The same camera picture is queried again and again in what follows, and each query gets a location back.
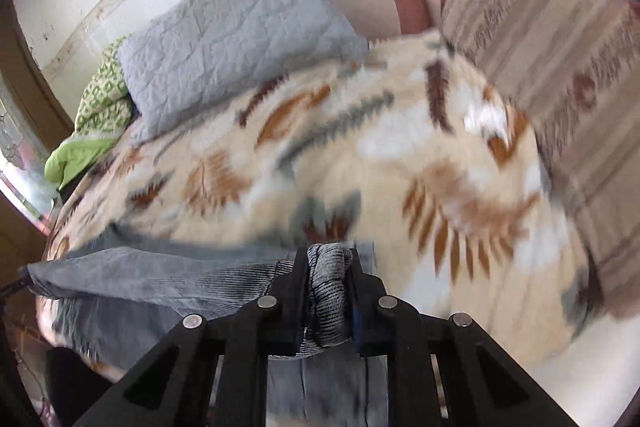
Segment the green patterned quilt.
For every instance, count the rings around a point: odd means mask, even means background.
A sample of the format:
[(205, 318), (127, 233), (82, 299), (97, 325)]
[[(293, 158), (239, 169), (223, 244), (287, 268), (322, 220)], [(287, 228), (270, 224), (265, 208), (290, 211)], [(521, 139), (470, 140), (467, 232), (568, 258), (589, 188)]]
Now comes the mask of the green patterned quilt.
[(101, 54), (96, 73), (82, 92), (74, 131), (51, 153), (44, 177), (58, 190), (95, 164), (119, 141), (134, 115), (118, 52), (128, 40), (119, 38)]

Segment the grey quilted pillow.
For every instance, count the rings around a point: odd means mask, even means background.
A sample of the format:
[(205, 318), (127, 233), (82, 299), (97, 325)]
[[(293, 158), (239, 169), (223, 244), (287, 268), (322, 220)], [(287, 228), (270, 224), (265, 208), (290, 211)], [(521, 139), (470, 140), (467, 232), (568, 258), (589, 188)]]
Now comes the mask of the grey quilted pillow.
[(367, 39), (331, 0), (181, 0), (118, 51), (144, 143), (209, 107), (326, 60), (359, 60)]

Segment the leaf pattern fleece blanket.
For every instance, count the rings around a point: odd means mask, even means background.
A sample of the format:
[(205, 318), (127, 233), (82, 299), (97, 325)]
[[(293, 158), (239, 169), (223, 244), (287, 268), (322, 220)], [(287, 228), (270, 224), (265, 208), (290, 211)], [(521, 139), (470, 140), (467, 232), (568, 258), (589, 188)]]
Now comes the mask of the leaf pattern fleece blanket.
[(140, 132), (81, 181), (46, 259), (114, 222), (209, 248), (346, 242), (392, 294), (470, 314), (525, 366), (582, 332), (587, 255), (535, 131), (434, 31), (273, 80), (150, 142)]

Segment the stained glass wooden door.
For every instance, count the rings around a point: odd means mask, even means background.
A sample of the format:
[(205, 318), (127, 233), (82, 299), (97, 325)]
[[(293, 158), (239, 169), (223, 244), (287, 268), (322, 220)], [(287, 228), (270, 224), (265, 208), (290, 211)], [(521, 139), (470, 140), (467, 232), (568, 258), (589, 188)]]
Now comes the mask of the stained glass wooden door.
[(60, 195), (44, 179), (52, 150), (72, 122), (32, 58), (12, 1), (1, 3), (2, 260), (38, 260)]

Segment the grey denim pants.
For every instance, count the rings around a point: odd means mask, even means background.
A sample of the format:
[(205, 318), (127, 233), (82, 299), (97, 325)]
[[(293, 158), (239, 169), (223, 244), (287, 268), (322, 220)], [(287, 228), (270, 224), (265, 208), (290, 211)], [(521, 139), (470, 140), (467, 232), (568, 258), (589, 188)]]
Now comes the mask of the grey denim pants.
[[(297, 251), (275, 239), (206, 248), (109, 225), (78, 251), (24, 272), (37, 295), (58, 304), (51, 329), (64, 346), (130, 369), (183, 317), (219, 319), (265, 296), (292, 271)], [(299, 355), (268, 364), (268, 418), (273, 425), (384, 426), (386, 364), (360, 358), (348, 342), (344, 278), (352, 254), (341, 243), (302, 251), (309, 323)]]

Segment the striped beige sofa cushion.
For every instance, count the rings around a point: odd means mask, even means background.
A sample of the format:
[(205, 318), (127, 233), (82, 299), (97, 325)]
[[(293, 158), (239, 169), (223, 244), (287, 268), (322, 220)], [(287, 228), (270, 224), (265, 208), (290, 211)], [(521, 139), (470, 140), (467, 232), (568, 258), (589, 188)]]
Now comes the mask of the striped beige sofa cushion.
[(638, 0), (445, 0), (442, 32), (528, 116), (606, 309), (636, 315)]

